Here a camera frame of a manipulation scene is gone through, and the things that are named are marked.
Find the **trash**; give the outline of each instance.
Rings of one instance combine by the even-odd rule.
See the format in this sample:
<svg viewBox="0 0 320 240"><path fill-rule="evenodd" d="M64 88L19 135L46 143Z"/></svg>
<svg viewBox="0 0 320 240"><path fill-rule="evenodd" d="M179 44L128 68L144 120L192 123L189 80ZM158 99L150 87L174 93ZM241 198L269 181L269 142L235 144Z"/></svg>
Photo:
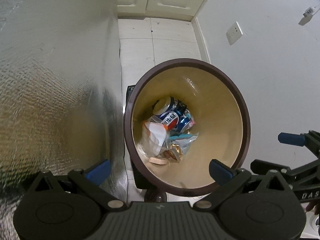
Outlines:
<svg viewBox="0 0 320 240"><path fill-rule="evenodd" d="M196 133L194 135L182 133L178 136L171 136L170 141L172 144L178 145L183 155L186 155L193 141L198 138L198 135L199 133Z"/></svg>
<svg viewBox="0 0 320 240"><path fill-rule="evenodd" d="M182 101L171 96L156 101L152 116L142 122L140 146L149 157L149 163L179 163L198 137L199 133L183 133L193 125L195 120Z"/></svg>
<svg viewBox="0 0 320 240"><path fill-rule="evenodd" d="M187 105L174 97L166 97L159 100L154 109L152 119L163 123L169 130L183 133L195 125L195 120L187 108Z"/></svg>
<svg viewBox="0 0 320 240"><path fill-rule="evenodd" d="M149 158L156 157L167 150L170 143L170 134L167 133L167 127L150 120L142 123L142 137L140 140L140 146Z"/></svg>
<svg viewBox="0 0 320 240"><path fill-rule="evenodd" d="M150 157L149 162L159 165L166 165L169 160L167 158L161 158L161 157Z"/></svg>

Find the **brown trash can rim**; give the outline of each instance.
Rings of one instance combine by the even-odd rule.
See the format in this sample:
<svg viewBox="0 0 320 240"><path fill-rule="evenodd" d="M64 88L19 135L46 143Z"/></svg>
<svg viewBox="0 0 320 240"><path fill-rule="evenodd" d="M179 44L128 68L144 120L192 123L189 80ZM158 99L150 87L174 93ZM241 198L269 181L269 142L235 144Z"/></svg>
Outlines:
<svg viewBox="0 0 320 240"><path fill-rule="evenodd" d="M194 67L199 68L204 71L207 71L220 79L231 91L232 95L234 96L242 117L242 123L243 123L243 137L242 137L242 143L239 150L239 154L232 165L232 168L238 168L242 165L244 162L244 159L247 155L248 148L249 148L249 142L250 142L250 118L249 118L249 112L247 109L247 106L245 104L244 98L242 97L242 94L240 93L239 89L236 87L236 85L231 81L231 79L223 73L221 70L216 68L215 66L206 63L204 61L198 60L198 59L191 59L191 58L177 58L165 61L163 63L160 63L150 69L147 73L145 73L142 78L138 81L135 88L133 89L129 101L126 105L125 113L124 113L124 139L127 145L128 152L130 154L130 158L132 159L134 165L137 167L139 172L147 178L147 180L152 183L153 185L157 186L160 190L163 190L165 192L179 195L179 196L201 196L208 193L211 193L218 185L216 182L200 187L200 188L178 188L174 187L172 185L166 184L162 180L158 179L152 172L145 166L143 161L141 160L134 140L133 140L133 134L132 134L132 115L133 115L133 108L136 103L137 97L140 94L141 90L144 88L144 86L156 75L159 73L174 68L174 67Z"/></svg>

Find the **trash can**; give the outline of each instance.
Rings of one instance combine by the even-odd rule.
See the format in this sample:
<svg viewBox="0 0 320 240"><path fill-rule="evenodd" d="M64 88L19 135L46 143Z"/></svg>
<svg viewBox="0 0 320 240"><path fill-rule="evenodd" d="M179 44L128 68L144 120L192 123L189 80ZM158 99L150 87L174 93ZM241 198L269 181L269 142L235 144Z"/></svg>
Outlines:
<svg viewBox="0 0 320 240"><path fill-rule="evenodd" d="M184 102L199 133L180 163L161 166L148 162L138 147L145 109L172 96ZM236 85L218 68L196 59L173 59L149 70L138 81L124 114L124 137L138 171L160 190L180 196L200 196L217 184L209 163L218 159L229 167L243 163L250 141L250 119Z"/></svg>

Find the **screw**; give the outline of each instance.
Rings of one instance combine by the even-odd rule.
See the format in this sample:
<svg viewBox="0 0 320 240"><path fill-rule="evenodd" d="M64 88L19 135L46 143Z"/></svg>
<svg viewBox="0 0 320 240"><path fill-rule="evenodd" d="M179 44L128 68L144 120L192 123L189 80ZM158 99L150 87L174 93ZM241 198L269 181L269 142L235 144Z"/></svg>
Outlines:
<svg viewBox="0 0 320 240"><path fill-rule="evenodd" d="M121 200L111 200L108 202L108 206L110 208L121 208L123 206L123 202Z"/></svg>
<svg viewBox="0 0 320 240"><path fill-rule="evenodd" d="M198 202L196 202L196 206L198 208L210 208L212 204L210 201L207 200L199 200Z"/></svg>

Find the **white wall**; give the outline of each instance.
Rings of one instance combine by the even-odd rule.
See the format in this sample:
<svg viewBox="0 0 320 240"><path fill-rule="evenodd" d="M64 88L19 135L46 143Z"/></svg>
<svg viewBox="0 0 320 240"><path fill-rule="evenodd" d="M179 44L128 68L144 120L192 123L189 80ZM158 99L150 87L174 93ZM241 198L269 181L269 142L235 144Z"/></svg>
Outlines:
<svg viewBox="0 0 320 240"><path fill-rule="evenodd" d="M282 145L280 132L320 131L320 13L298 25L320 0L207 0L198 20L213 65L241 91L251 119L244 167L256 158L297 167L315 157ZM226 31L244 35L232 46Z"/></svg>

